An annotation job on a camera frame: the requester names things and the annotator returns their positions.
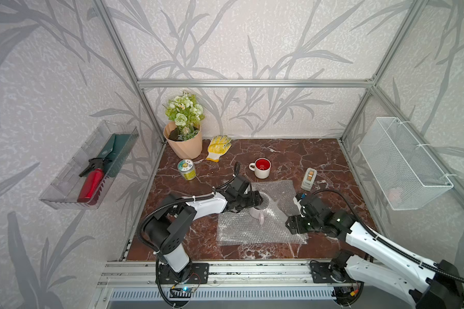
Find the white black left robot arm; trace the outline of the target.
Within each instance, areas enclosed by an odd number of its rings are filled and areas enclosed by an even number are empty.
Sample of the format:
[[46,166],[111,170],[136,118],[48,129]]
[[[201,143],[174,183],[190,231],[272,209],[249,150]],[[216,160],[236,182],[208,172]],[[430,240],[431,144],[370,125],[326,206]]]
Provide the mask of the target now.
[[135,235],[142,244],[152,249],[161,263],[169,266],[175,274],[180,274],[192,265],[182,242],[193,222],[213,214],[240,213],[260,206],[263,201],[260,192],[252,190],[247,178],[235,175],[209,194],[169,194],[156,210],[139,222]]

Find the clear bubble wrap sheet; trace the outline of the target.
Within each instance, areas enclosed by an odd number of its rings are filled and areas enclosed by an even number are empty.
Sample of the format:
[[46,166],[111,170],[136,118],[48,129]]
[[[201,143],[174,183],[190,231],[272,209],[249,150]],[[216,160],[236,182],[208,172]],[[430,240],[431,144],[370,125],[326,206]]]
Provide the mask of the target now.
[[306,244],[305,234],[291,234],[285,226],[290,216],[300,214],[293,201],[296,192],[291,180],[256,182],[252,189],[264,201],[258,208],[238,214],[226,212],[219,215],[217,242],[220,246],[251,245],[259,243]]

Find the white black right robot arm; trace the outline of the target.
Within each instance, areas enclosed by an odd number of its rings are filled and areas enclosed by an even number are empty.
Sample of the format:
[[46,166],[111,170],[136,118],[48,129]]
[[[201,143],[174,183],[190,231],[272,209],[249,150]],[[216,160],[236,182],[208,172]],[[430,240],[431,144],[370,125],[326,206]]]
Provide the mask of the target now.
[[313,281],[372,285],[413,308],[464,308],[464,278],[448,261],[436,263],[392,242],[366,225],[352,206],[332,211],[313,194],[299,193],[293,201],[300,213],[290,216],[291,234],[317,233],[359,249],[359,257],[341,251],[329,263],[309,264]]

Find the lilac textured ceramic mug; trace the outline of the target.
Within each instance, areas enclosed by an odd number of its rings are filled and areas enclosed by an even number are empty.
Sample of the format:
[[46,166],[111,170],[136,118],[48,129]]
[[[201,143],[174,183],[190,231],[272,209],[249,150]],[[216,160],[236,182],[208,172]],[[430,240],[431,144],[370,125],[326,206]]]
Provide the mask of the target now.
[[267,209],[269,207],[269,198],[260,194],[261,203],[258,206],[252,207],[249,210],[249,214],[251,217],[256,219],[259,222],[259,225],[264,225],[266,220]]

